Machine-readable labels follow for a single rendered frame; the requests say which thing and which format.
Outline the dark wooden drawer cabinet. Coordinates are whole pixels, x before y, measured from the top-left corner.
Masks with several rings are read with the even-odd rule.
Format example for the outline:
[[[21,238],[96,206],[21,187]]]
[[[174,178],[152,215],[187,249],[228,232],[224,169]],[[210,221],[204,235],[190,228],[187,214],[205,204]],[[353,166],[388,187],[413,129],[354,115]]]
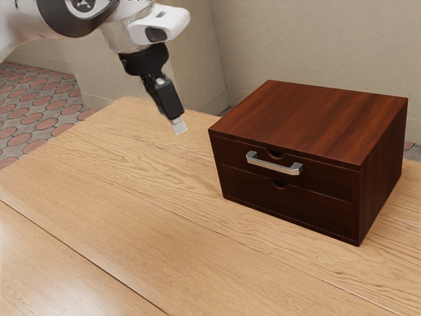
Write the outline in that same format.
[[[359,246],[401,176],[407,108],[269,80],[209,128],[222,195]]]

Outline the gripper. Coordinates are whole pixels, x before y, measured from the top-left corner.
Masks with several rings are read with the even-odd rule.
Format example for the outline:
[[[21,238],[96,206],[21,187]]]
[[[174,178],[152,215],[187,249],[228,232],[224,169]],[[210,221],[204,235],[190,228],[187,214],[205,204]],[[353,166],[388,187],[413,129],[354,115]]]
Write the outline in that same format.
[[[159,112],[168,119],[175,135],[186,132],[187,126],[182,118],[185,113],[182,102],[173,82],[162,72],[163,66],[169,60],[165,43],[156,43],[135,53],[119,53],[118,56],[126,73],[141,76],[145,90],[152,97]]]

